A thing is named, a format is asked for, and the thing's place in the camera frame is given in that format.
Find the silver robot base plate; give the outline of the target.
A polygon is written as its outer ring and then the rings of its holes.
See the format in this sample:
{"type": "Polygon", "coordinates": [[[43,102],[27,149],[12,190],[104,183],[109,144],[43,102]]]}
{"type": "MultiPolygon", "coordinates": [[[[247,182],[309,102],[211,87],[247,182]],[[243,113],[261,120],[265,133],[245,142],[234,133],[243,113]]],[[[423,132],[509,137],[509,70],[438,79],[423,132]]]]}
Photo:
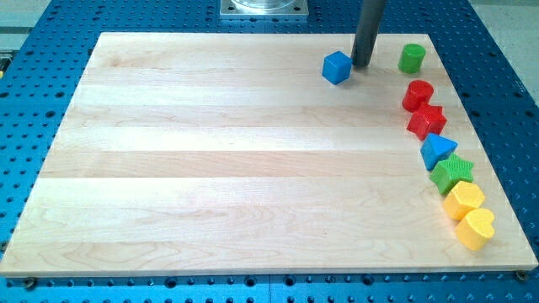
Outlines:
{"type": "Polygon", "coordinates": [[[223,18],[306,17],[307,0],[220,0],[223,18]]]}

